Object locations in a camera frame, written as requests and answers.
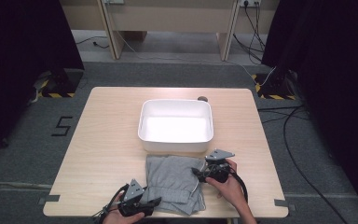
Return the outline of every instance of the black curtain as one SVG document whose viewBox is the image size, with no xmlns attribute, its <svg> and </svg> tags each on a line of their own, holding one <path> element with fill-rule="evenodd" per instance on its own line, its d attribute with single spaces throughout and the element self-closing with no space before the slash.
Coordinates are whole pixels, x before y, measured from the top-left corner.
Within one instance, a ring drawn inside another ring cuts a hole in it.
<svg viewBox="0 0 358 224">
<path fill-rule="evenodd" d="M 58 0 L 0 0 L 0 141 L 43 72 L 84 69 Z"/>
<path fill-rule="evenodd" d="M 263 63 L 297 72 L 317 128 L 358 194 L 358 4 L 281 0 Z"/>
</svg>

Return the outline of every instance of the hand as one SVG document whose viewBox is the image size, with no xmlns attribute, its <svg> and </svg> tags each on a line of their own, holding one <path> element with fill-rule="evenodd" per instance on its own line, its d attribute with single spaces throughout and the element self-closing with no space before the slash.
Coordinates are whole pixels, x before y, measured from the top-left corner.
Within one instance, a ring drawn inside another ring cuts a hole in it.
<svg viewBox="0 0 358 224">
<path fill-rule="evenodd" d="M 237 163 L 229 159 L 226 159 L 226 161 L 231 166 L 231 168 L 237 172 Z M 235 209 L 237 209 L 243 224 L 256 223 L 255 218 L 252 215 L 252 211 L 249 208 L 249 205 L 243 195 L 242 187 L 240 183 L 234 178 L 234 176 L 228 175 L 228 179 L 225 183 L 220 183 L 210 177 L 206 177 L 205 181 L 219 190 L 217 198 L 221 198 L 223 196 L 235 207 Z"/>
<path fill-rule="evenodd" d="M 115 198 L 115 202 L 118 202 L 118 199 L 121 197 L 121 194 Z M 137 222 L 145 217 L 144 213 L 138 213 L 131 217 L 124 217 L 117 210 L 117 205 L 109 208 L 109 213 L 106 215 L 103 220 L 103 224 L 131 224 Z"/>
<path fill-rule="evenodd" d="M 227 163 L 231 166 L 231 168 L 237 172 L 237 163 L 232 160 L 226 159 Z M 206 177 L 205 181 L 214 186 L 219 190 L 219 194 L 217 194 L 217 198 L 221 198 L 222 196 L 235 207 L 239 206 L 240 203 L 245 201 L 243 196 L 243 191 L 240 183 L 234 178 L 232 175 L 228 175 L 228 179 L 225 183 L 220 183 L 213 178 Z"/>
</svg>

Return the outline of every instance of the gray cloth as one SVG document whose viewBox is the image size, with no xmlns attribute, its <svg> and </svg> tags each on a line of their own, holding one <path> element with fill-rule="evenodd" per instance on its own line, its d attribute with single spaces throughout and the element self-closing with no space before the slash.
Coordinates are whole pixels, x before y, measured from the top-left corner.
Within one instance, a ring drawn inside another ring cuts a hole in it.
<svg viewBox="0 0 358 224">
<path fill-rule="evenodd" d="M 141 202 L 161 197 L 156 210 L 191 215 L 205 209 L 199 180 L 191 168 L 202 169 L 205 160 L 180 156 L 146 158 L 147 189 Z"/>
</svg>

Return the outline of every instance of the electrical socket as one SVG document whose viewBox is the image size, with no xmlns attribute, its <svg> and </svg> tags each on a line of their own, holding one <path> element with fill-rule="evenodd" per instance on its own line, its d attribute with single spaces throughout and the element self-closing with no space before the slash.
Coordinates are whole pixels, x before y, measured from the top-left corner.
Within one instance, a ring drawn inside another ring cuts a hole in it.
<svg viewBox="0 0 358 224">
<path fill-rule="evenodd" d="M 240 0 L 240 7 L 245 7 L 245 1 L 248 1 L 248 7 L 260 7 L 261 0 Z"/>
</svg>

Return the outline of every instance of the white plastic tub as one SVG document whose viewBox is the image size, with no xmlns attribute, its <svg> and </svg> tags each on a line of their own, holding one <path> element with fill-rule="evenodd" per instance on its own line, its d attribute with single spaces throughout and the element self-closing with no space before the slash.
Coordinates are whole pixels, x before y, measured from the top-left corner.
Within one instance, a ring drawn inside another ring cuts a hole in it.
<svg viewBox="0 0 358 224">
<path fill-rule="evenodd" d="M 150 152 L 203 152 L 213 138 L 211 106 L 198 100 L 146 101 L 138 136 Z"/>
</svg>

